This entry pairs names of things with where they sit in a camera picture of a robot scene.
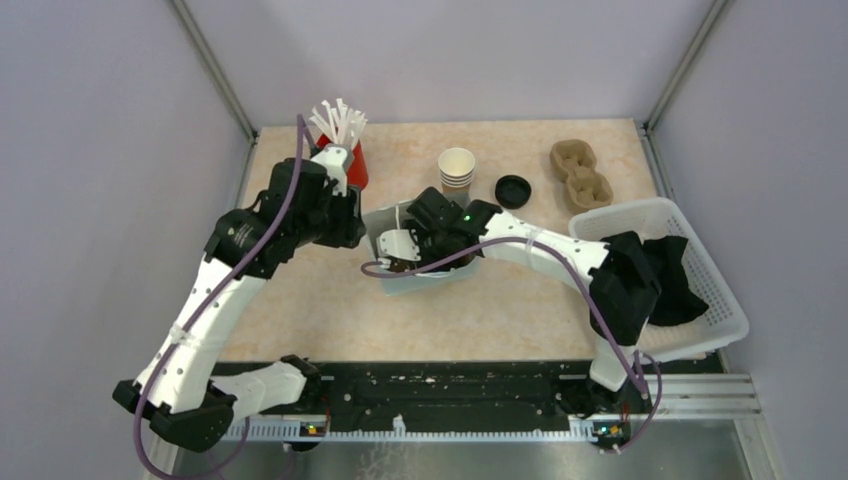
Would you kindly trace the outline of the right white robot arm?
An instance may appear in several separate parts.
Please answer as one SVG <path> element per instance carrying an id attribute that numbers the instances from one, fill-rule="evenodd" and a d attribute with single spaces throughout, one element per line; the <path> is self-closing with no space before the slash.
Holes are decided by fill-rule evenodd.
<path id="1" fill-rule="evenodd" d="M 597 335 L 586 385 L 589 404 L 612 412 L 626 381 L 646 393 L 636 346 L 662 288 L 635 233 L 587 241 L 532 225 L 483 200 L 461 206 L 433 187 L 407 207 L 408 219 L 378 242 L 382 254 L 421 272 L 458 269 L 475 257 L 511 262 L 562 281 L 589 307 Z"/>

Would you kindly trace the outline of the light blue paper bag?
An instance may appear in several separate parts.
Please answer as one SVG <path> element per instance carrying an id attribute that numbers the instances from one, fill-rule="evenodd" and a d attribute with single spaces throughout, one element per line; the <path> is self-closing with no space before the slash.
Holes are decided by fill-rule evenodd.
<path id="1" fill-rule="evenodd" d="M 412 199 L 407 199 L 363 215 L 366 237 L 362 240 L 362 244 L 368 251 L 370 261 L 377 260 L 380 254 L 378 247 L 380 235 L 388 230 L 399 229 L 403 221 L 412 218 L 407 212 L 412 202 Z M 469 265 L 450 272 L 428 272 L 399 279 L 380 279 L 380 282 L 387 295 L 398 296 L 471 278 L 478 273 L 479 267 L 480 262 L 475 259 Z"/>

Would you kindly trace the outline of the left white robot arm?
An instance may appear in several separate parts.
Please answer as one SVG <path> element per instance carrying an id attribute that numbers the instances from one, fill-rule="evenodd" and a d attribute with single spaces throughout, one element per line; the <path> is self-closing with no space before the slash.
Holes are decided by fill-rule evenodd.
<path id="1" fill-rule="evenodd" d="M 246 307 L 295 251 L 315 244 L 353 249 L 365 233 L 349 150 L 331 145 L 307 160 L 277 163 L 248 208 L 224 214 L 207 242 L 195 283 L 167 339 L 114 400 L 168 443 L 197 453 L 230 426 L 280 405 L 319 404 L 318 370 L 287 355 L 257 370 L 216 376 L 214 367 Z"/>

